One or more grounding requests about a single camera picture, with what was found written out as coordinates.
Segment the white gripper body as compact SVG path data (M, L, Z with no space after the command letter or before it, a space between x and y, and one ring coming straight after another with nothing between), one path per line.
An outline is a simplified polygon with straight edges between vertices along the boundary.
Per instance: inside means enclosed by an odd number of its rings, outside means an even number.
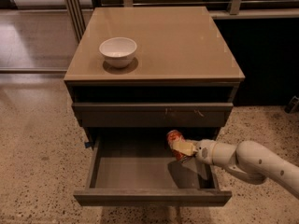
M213 164L213 149L216 145L214 140L201 140L196 143L195 158L204 164L212 165Z

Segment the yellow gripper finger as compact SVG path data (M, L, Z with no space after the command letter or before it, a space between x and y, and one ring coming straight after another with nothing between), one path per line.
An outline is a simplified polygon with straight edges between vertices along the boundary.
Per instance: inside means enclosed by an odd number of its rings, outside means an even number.
M193 156L196 153L196 147L192 142L178 140L173 143L173 149L186 156Z

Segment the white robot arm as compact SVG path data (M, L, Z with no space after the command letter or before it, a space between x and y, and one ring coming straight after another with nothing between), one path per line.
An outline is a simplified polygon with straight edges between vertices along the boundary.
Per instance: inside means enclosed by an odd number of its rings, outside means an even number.
M215 140L169 142L182 155L180 161L195 158L200 163L223 168L230 175L250 184L260 185L270 178L299 199L299 167L283 160L270 149L254 141L230 145Z

